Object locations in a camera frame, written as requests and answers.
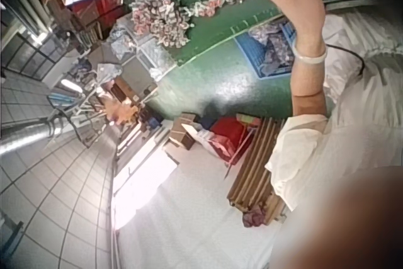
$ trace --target red fabric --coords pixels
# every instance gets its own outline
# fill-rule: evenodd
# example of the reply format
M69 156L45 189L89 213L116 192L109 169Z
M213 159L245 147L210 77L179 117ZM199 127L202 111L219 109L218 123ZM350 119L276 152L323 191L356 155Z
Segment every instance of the red fabric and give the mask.
M235 117L223 117L215 122L210 131L216 135L212 138L210 145L224 161L231 165L238 163L252 142L252 136L250 136L236 157L230 161L238 147L246 139L248 135L247 128L239 123Z

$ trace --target metal duct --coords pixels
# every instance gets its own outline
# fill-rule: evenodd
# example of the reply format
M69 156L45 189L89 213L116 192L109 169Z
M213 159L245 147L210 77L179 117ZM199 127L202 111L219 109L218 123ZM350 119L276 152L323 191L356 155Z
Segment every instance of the metal duct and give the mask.
M72 123L81 128L91 123L83 121L81 117L75 118ZM74 127L66 118L57 117L52 121L39 121L34 124L16 125L2 130L0 140L0 156L16 151L22 147L38 142L42 139L51 138L61 133L70 132Z

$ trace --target wrist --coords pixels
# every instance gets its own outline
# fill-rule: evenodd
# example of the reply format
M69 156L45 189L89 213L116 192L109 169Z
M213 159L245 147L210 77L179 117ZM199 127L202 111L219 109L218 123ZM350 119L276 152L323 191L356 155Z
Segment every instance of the wrist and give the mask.
M325 53L326 44L323 40L322 33L312 34L298 31L295 48L302 56L317 58Z

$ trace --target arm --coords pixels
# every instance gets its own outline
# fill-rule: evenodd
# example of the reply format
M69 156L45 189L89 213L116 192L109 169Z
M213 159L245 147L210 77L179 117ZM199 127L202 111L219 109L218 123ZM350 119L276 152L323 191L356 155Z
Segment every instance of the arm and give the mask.
M322 0L272 0L297 29L296 49L302 56L320 57L326 51L322 38L325 9ZM293 115L326 114L323 92L324 63L295 59L291 75Z

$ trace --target tiled wall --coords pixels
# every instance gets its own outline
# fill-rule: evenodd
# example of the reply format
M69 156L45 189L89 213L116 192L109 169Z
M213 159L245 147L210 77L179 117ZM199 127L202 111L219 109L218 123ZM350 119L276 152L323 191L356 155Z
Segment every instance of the tiled wall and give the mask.
M1 158L1 210L15 223L24 222L11 268L110 268L117 140L117 129L108 127L86 149L69 132Z
M47 117L52 112L46 96L50 90L43 83L14 72L4 71L1 85L1 126Z

